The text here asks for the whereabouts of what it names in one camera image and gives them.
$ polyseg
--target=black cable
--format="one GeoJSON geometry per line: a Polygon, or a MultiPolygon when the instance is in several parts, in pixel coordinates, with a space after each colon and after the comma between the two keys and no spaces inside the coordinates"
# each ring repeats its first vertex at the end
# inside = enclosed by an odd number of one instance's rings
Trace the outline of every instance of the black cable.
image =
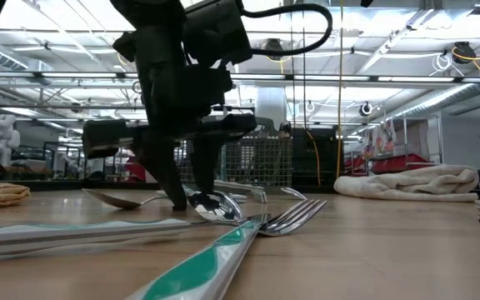
{"type": "MultiPolygon", "coordinates": [[[[293,25],[290,27],[290,42],[292,44],[293,50],[293,25]]],[[[293,90],[293,126],[296,127],[296,77],[294,76],[296,73],[296,66],[294,63],[293,55],[292,55],[292,90],[293,90]]]]}
{"type": "MultiPolygon", "coordinates": [[[[302,12],[303,24],[305,23],[305,11],[302,12]]],[[[303,26],[303,46],[305,47],[305,27],[303,26]]],[[[303,123],[307,128],[307,56],[303,54],[303,123]]]]}
{"type": "Polygon", "coordinates": [[[331,32],[333,31],[333,16],[325,7],[317,4],[296,4],[296,5],[290,5],[285,7],[276,7],[276,8],[268,9],[266,11],[261,11],[261,12],[248,12],[247,10],[240,8],[240,13],[243,16],[246,16],[248,18],[265,18],[265,17],[271,17],[281,13],[290,13],[291,21],[292,21],[292,13],[294,12],[304,13],[305,11],[313,11],[313,12],[321,13],[327,20],[327,30],[325,31],[325,33],[323,34],[322,38],[320,38],[319,41],[307,47],[303,47],[295,50],[274,51],[274,50],[264,50],[264,49],[251,49],[251,52],[255,55],[292,56],[292,55],[307,53],[316,48],[319,48],[331,36],[331,32]]]}

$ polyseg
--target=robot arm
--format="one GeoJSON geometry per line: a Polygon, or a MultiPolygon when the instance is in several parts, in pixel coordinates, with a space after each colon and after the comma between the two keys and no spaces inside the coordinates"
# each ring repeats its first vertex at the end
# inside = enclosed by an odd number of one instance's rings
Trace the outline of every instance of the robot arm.
{"type": "Polygon", "coordinates": [[[88,158],[104,158],[131,144],[137,161],[157,179],[174,210],[187,206],[173,160],[176,142],[192,139],[194,178],[205,195],[213,193],[214,168],[222,145],[257,126],[253,115],[230,114],[221,121],[203,121],[211,106],[223,105],[224,93],[233,88],[226,65],[245,62],[253,55],[302,54],[323,45],[333,30],[331,13],[315,4],[247,12],[241,0],[205,0],[186,9],[179,0],[111,3],[136,28],[124,33],[113,47],[136,63],[148,126],[128,128],[123,120],[87,122],[82,135],[84,152],[88,158]],[[305,10],[327,19],[327,30],[319,41],[288,51],[251,49],[241,16],[265,18],[305,10]],[[211,68],[218,60],[219,67],[211,68]]]}

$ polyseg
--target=white humanoid robot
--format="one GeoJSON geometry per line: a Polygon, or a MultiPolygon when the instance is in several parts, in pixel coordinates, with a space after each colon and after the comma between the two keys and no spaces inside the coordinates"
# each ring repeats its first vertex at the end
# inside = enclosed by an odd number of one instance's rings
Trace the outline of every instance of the white humanoid robot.
{"type": "Polygon", "coordinates": [[[83,173],[83,172],[84,172],[84,169],[83,169],[82,167],[79,167],[79,166],[77,165],[77,161],[71,159],[71,158],[68,157],[66,154],[63,154],[63,155],[62,155],[62,159],[67,163],[67,167],[68,167],[68,168],[71,168],[71,169],[73,169],[73,170],[76,170],[78,173],[83,173]]]}
{"type": "Polygon", "coordinates": [[[4,167],[10,166],[13,149],[20,145],[20,132],[14,130],[15,122],[13,115],[0,115],[0,163],[4,167]]]}

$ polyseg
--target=wire cage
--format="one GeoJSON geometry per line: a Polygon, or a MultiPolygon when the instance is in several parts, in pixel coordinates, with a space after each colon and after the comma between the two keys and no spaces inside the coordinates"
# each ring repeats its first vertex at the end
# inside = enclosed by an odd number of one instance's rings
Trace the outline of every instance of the wire cage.
{"type": "MultiPolygon", "coordinates": [[[[175,149],[175,161],[183,183],[194,183],[190,141],[175,149]]],[[[244,137],[223,146],[217,160],[216,179],[264,187],[292,185],[292,139],[244,137]]]]}

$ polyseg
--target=ceiling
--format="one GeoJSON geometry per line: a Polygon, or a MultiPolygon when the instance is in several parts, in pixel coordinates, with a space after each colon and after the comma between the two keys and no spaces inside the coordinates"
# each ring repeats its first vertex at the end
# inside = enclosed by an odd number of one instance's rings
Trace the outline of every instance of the ceiling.
{"type": "MultiPolygon", "coordinates": [[[[27,0],[7,0],[0,15],[0,52],[31,66],[31,62],[43,62],[43,71],[54,72],[136,72],[134,65],[112,50],[113,42],[124,31],[133,27],[112,7],[108,0],[37,0],[38,10],[27,0]]],[[[182,0],[188,6],[198,0],[182,0]]],[[[259,11],[275,8],[282,0],[244,0],[247,10],[259,11]]],[[[480,76],[475,64],[456,64],[446,61],[440,54],[451,51],[457,41],[469,42],[480,57],[480,15],[468,14],[468,9],[420,10],[418,6],[401,1],[397,5],[370,8],[345,7],[344,21],[340,21],[339,7],[330,7],[333,18],[333,34],[319,49],[296,57],[283,57],[274,62],[267,57],[256,56],[236,67],[232,73],[251,74],[360,74],[390,76],[480,76]],[[413,18],[423,17],[423,23],[411,24],[413,30],[404,28],[413,18]],[[342,31],[342,64],[340,63],[340,33],[342,31]],[[375,53],[387,51],[377,57],[375,53]]],[[[253,48],[261,48],[267,38],[280,38],[284,48],[303,47],[318,40],[326,22],[316,13],[295,13],[291,17],[242,18],[253,48]]],[[[8,68],[0,65],[0,71],[8,68]]],[[[24,95],[30,102],[43,105],[128,106],[129,109],[85,109],[71,112],[68,109],[38,111],[43,116],[58,118],[131,118],[145,119],[143,110],[132,111],[138,95],[123,88],[38,88],[17,87],[19,80],[0,79],[0,104],[23,101],[10,93],[24,95]]],[[[303,120],[306,113],[311,121],[334,122],[338,117],[338,99],[342,103],[343,121],[367,121],[358,115],[358,106],[366,101],[375,110],[371,116],[379,118],[384,113],[402,107],[405,103],[427,93],[428,88],[404,87],[354,87],[344,85],[342,94],[338,88],[326,84],[309,84],[306,89],[301,81],[281,84],[288,102],[296,105],[296,118],[303,120]],[[309,109],[303,111],[303,100],[309,109]]],[[[227,103],[235,106],[254,107],[257,90],[263,88],[256,82],[237,82],[237,88],[226,94],[227,103]]],[[[458,107],[473,105],[479,99],[461,102],[458,107]]],[[[477,112],[469,115],[480,116],[477,112]]],[[[79,128],[79,124],[63,124],[65,128],[79,128]]]]}

